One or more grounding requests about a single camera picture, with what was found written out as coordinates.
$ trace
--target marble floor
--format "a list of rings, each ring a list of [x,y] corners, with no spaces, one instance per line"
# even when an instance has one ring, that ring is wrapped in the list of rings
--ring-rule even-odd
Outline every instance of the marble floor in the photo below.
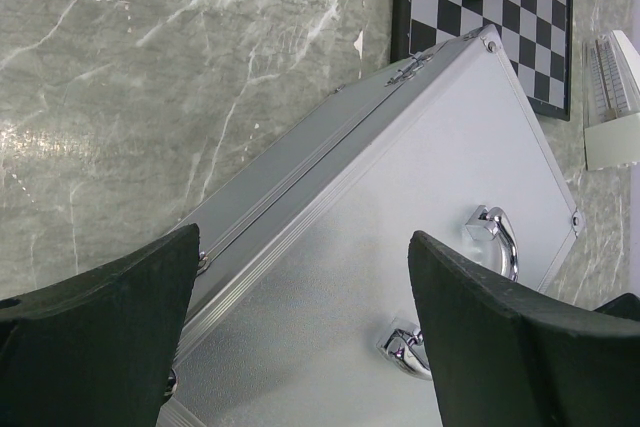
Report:
[[[586,172],[580,43],[632,0],[574,0],[572,121],[543,129],[583,233],[550,295],[628,283],[629,172]],[[391,0],[0,0],[0,298],[162,235],[337,85],[385,65]]]

